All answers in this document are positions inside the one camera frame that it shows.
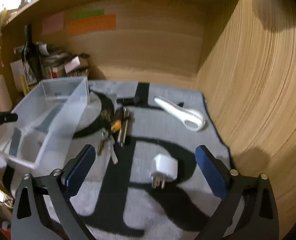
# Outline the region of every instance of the cloth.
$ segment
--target cloth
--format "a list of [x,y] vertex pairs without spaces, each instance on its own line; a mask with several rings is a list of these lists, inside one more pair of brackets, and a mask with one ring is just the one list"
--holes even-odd
[[[206,145],[210,152],[232,168],[229,148],[213,125],[203,95],[196,91],[138,82],[89,81],[90,103],[86,107],[71,142],[66,161],[85,144],[96,149],[101,139],[102,120],[109,119],[119,105],[117,98],[133,97],[139,89],[144,101],[131,112],[128,144],[115,147],[118,164],[107,150],[96,158],[78,194],[70,199],[76,212],[97,239],[194,239],[220,203],[195,161],[195,149]],[[184,108],[200,111],[206,127],[192,132],[174,117],[156,109],[153,100],[162,96]],[[178,160],[178,178],[163,190],[153,190],[149,176],[153,158],[159,154]],[[0,181],[15,195],[27,169],[0,158]],[[59,222],[45,196],[51,218]],[[233,232],[243,209],[237,208]]]

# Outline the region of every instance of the white handle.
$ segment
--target white handle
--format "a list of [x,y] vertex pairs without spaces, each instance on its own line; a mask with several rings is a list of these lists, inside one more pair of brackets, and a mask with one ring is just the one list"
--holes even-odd
[[165,112],[180,120],[191,131],[198,132],[205,125],[204,116],[197,110],[182,108],[162,97],[155,97],[154,101]]

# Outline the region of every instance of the silver screw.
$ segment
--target silver screw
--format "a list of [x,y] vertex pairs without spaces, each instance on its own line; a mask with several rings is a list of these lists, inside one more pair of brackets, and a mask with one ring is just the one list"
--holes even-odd
[[29,179],[30,178],[30,173],[26,173],[24,176],[23,176],[23,179]]
[[230,170],[229,172],[233,176],[237,176],[239,174],[238,171],[236,171],[236,170]]
[[264,179],[264,180],[266,180],[266,179],[268,179],[268,176],[265,173],[262,173],[261,174],[261,178]]
[[53,175],[54,175],[54,176],[58,176],[59,174],[61,174],[61,169],[55,169],[55,170],[53,171]]

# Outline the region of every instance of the sticky note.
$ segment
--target sticky note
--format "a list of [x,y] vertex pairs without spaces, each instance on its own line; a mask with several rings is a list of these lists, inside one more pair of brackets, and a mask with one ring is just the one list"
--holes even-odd
[[83,10],[80,11],[78,13],[75,13],[71,20],[78,20],[78,19],[82,19],[82,18],[87,18],[87,17],[91,17],[91,16],[99,16],[99,15],[104,15],[105,14],[105,10],[104,9],[100,9],[100,10],[92,10],[92,9],[88,9],[88,10]]
[[60,12],[42,20],[42,35],[61,31],[64,28],[65,15]]
[[70,35],[77,35],[87,32],[106,31],[116,29],[116,15],[106,14],[92,16],[71,21],[68,25]]

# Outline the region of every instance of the plastic container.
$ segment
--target plastic container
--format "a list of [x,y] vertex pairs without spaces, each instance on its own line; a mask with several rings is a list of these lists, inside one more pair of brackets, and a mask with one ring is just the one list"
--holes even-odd
[[43,80],[12,111],[18,121],[0,127],[0,156],[44,174],[63,166],[88,103],[86,77]]

